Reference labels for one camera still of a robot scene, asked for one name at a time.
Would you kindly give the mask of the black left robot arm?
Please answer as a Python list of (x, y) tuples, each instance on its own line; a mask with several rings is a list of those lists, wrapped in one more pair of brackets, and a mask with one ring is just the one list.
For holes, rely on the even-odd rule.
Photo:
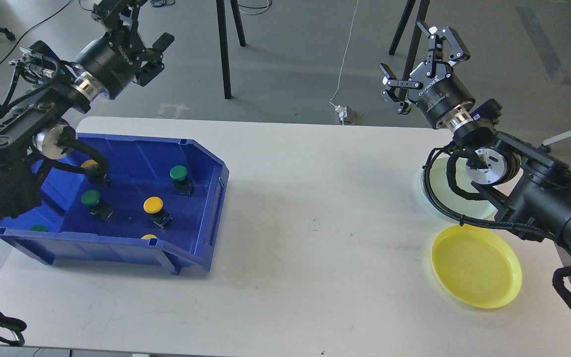
[(109, 185), (109, 161), (84, 144), (62, 119), (70, 109), (87, 113), (98, 96), (115, 99), (130, 83), (146, 86), (165, 69), (174, 36), (163, 33), (148, 48), (138, 31), (142, 0), (102, 0), (91, 17), (105, 33), (73, 61), (43, 41), (23, 48), (0, 104), (0, 220), (42, 204), (40, 188), (51, 170)]

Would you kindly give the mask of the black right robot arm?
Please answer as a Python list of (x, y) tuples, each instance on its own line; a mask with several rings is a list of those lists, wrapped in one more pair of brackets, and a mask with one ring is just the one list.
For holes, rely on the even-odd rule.
[[(433, 129), (448, 129), (452, 141), (436, 147), (423, 167), (427, 199), (460, 225), (501, 229), (522, 240), (550, 239), (571, 256), (571, 170), (546, 147), (533, 147), (496, 130), (502, 106), (490, 99), (473, 109), (474, 98), (454, 74), (455, 64), (470, 58), (451, 27), (428, 27), (417, 21), (414, 37), (429, 40), (426, 59), (402, 79), (387, 64), (382, 96), (395, 112), (417, 108)], [(493, 221), (471, 218), (444, 205), (433, 192), (430, 172), (440, 153), (447, 153), (447, 183), (467, 200), (488, 201), (497, 209)], [(571, 266), (555, 270), (552, 285), (571, 310)]]

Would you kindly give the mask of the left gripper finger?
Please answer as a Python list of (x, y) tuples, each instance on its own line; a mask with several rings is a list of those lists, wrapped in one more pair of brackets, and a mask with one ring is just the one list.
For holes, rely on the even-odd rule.
[(147, 0), (101, 0), (93, 5), (91, 18), (108, 33), (120, 29), (137, 31), (140, 7), (146, 2)]
[(174, 42), (174, 36), (169, 33), (161, 34), (153, 43), (151, 48), (147, 48), (140, 37), (140, 67), (151, 65), (153, 67), (164, 67), (164, 52)]

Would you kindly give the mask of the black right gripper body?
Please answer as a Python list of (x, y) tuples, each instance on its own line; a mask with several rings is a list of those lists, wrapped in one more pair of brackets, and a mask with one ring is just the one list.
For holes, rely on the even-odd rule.
[(425, 62), (410, 73), (412, 81), (422, 84), (421, 89), (409, 89), (408, 101), (419, 109), (434, 129), (444, 128), (440, 123), (449, 111), (462, 106), (470, 110), (475, 99), (446, 62), (436, 62), (432, 70)]

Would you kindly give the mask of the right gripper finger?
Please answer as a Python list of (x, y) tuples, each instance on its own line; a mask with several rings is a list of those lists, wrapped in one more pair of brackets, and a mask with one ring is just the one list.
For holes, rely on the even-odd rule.
[(411, 110), (412, 104), (400, 95), (400, 90), (421, 90), (422, 83), (412, 80), (398, 80), (385, 63), (380, 63), (379, 69), (383, 73), (382, 84), (384, 86), (381, 96), (388, 104), (394, 107), (395, 113), (407, 115)]
[(454, 65), (471, 58), (469, 49), (452, 27), (429, 27), (425, 22), (416, 25), (429, 39), (426, 59), (416, 67), (417, 77), (434, 79), (440, 74), (451, 74)]

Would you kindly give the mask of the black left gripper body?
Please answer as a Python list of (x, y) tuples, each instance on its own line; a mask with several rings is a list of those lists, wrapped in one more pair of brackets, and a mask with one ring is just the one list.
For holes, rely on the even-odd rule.
[(81, 71), (91, 75), (100, 86), (100, 94), (115, 99), (130, 84), (147, 86), (164, 67), (140, 67), (140, 33), (120, 29), (106, 32), (87, 45), (75, 57)]

